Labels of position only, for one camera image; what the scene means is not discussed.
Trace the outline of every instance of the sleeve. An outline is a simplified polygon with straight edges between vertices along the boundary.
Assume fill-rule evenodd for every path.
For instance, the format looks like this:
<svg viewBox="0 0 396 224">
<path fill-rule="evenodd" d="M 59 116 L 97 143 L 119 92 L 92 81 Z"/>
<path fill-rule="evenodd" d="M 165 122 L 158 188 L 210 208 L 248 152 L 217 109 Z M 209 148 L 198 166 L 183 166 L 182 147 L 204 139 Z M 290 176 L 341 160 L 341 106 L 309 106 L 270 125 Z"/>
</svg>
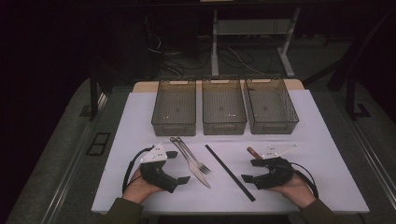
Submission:
<svg viewBox="0 0 396 224">
<path fill-rule="evenodd" d="M 332 210 L 321 200 L 316 200 L 309 204 L 303 211 L 302 217 L 308 224 L 338 224 L 340 217 L 336 216 Z"/>
<path fill-rule="evenodd" d="M 122 198 L 117 198 L 107 214 L 103 215 L 98 224 L 138 224 L 143 206 Z"/>
</svg>

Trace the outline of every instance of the utensil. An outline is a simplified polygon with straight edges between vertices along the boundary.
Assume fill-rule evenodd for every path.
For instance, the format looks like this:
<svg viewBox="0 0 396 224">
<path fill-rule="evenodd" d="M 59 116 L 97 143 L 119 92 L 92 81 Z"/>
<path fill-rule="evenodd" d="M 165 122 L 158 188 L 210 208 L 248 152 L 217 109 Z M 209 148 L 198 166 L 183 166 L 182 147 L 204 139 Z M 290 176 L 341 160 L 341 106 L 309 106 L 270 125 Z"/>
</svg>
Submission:
<svg viewBox="0 0 396 224">
<path fill-rule="evenodd" d="M 201 171 L 190 159 L 188 152 L 184 150 L 184 148 L 180 145 L 180 143 L 177 141 L 177 139 L 175 137 L 171 137 L 170 140 L 180 150 L 181 154 L 183 154 L 184 158 L 186 159 L 187 163 L 189 164 L 190 171 L 199 179 L 199 181 L 201 181 L 201 183 L 203 183 L 205 186 L 210 188 L 209 183 L 207 183 L 207 181 L 204 178 L 204 176 L 202 175 Z"/>
<path fill-rule="evenodd" d="M 190 149 L 186 146 L 186 144 L 184 144 L 183 140 L 181 140 L 180 137 L 177 137 L 176 140 L 180 143 L 180 145 L 181 145 L 184 149 L 186 149 L 187 152 L 190 153 L 190 155 L 192 156 L 192 158 L 195 160 L 198 169 L 199 169 L 202 173 L 204 173 L 204 174 L 206 174 L 206 175 L 209 174 L 209 173 L 210 173 L 210 169 L 207 168 L 207 166 L 205 166 L 203 163 L 201 163 L 200 161 L 198 161 L 198 160 L 195 158 L 194 154 L 192 154 L 192 152 L 190 151 Z"/>
</svg>

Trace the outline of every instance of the chopstick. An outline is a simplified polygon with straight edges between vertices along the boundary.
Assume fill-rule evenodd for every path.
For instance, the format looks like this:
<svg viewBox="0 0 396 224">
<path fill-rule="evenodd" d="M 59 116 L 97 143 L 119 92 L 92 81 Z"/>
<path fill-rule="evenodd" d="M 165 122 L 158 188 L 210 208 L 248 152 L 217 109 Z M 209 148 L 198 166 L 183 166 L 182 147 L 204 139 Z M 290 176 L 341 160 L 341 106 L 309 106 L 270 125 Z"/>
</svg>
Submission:
<svg viewBox="0 0 396 224">
<path fill-rule="evenodd" d="M 218 157 L 218 155 L 216 155 L 216 153 L 212 150 L 212 148 L 210 148 L 210 146 L 208 146 L 208 145 L 205 145 L 205 147 L 215 157 L 215 159 L 220 163 L 220 165 L 224 168 L 224 170 L 230 175 L 230 177 L 233 179 L 233 181 L 235 181 L 235 183 L 239 186 L 239 188 L 242 191 L 244 191 L 244 193 L 247 195 L 247 197 L 252 202 L 256 201 L 256 199 L 253 197 L 253 195 L 248 191 L 247 188 L 245 188 L 245 186 L 241 183 L 241 181 L 239 181 L 238 178 L 236 178 L 236 176 L 233 174 L 233 172 L 231 172 L 231 170 L 227 167 L 227 165 L 224 164 L 224 162 Z"/>
</svg>

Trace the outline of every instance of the black cable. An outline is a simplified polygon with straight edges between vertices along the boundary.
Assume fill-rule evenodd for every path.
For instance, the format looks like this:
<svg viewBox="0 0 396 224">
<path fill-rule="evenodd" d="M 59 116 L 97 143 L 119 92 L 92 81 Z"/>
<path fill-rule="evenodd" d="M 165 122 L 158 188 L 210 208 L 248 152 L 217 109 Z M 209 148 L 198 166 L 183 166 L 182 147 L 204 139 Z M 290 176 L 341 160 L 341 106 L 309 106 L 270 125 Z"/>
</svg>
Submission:
<svg viewBox="0 0 396 224">
<path fill-rule="evenodd" d="M 129 165 L 128 165 L 128 169 L 126 170 L 126 173 L 125 173 L 125 177 L 124 177 L 124 180 L 123 180 L 123 182 L 122 182 L 122 193 L 126 190 L 126 188 L 128 187 L 128 180 L 129 180 L 129 176 L 131 175 L 131 172 L 132 172 L 132 169 L 134 168 L 134 162 L 137 160 L 137 158 L 143 153 L 143 152 L 148 152 L 148 151 L 150 151 L 150 150 L 152 150 L 154 148 L 154 146 L 153 147 L 146 147 L 145 149 L 142 149 L 141 151 L 139 151 L 137 154 L 136 154 L 136 156 L 134 156 L 134 159 L 133 160 L 131 160 L 130 162 L 129 162 Z"/>
<path fill-rule="evenodd" d="M 295 163 L 295 162 L 291 162 L 290 164 L 300 166 L 301 168 L 303 168 L 309 174 L 309 176 L 311 176 L 312 183 L 314 183 L 314 185 L 316 185 L 314 177 L 311 175 L 311 173 L 309 173 L 309 171 L 307 169 L 305 169 L 305 167 L 303 167 L 302 165 Z"/>
<path fill-rule="evenodd" d="M 305 183 L 308 185 L 308 187 L 311 188 L 312 193 L 314 194 L 315 198 L 318 199 L 318 198 L 319 198 L 319 195 L 318 195 L 318 188 L 317 188 L 317 185 L 316 185 L 316 183 L 315 183 L 315 179 L 314 179 L 314 177 L 311 175 L 311 173 L 309 173 L 309 171 L 308 171 L 307 169 L 305 169 L 305 167 L 303 167 L 303 166 L 300 165 L 300 164 L 297 164 L 297 163 L 294 163 L 294 162 L 291 162 L 290 164 L 300 166 L 301 168 L 303 168 L 303 169 L 309 174 L 309 176 L 311 176 L 312 181 L 311 181 L 310 179 L 308 179 L 308 178 L 307 178 L 303 173 L 301 173 L 300 171 L 294 170 L 294 173 L 297 174 L 297 176 L 299 176 L 301 179 L 303 179 L 303 180 L 305 181 Z"/>
</svg>

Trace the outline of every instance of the knife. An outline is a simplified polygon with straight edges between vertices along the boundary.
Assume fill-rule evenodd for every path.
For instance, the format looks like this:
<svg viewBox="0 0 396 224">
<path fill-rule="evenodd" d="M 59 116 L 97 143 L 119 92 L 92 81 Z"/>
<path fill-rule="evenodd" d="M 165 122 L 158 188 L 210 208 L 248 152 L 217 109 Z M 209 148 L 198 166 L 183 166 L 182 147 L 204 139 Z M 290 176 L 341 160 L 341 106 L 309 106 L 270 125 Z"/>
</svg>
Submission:
<svg viewBox="0 0 396 224">
<path fill-rule="evenodd" d="M 203 183 L 205 186 L 210 188 L 209 183 L 207 183 L 206 179 L 202 175 L 201 171 L 198 169 L 198 167 L 192 162 L 192 160 L 189 157 L 189 154 L 184 151 L 184 148 L 179 144 L 179 142 L 176 140 L 175 137 L 170 138 L 171 142 L 180 150 L 181 154 L 183 154 L 184 158 L 186 159 L 187 163 L 189 164 L 189 169 L 190 171 Z"/>
</svg>

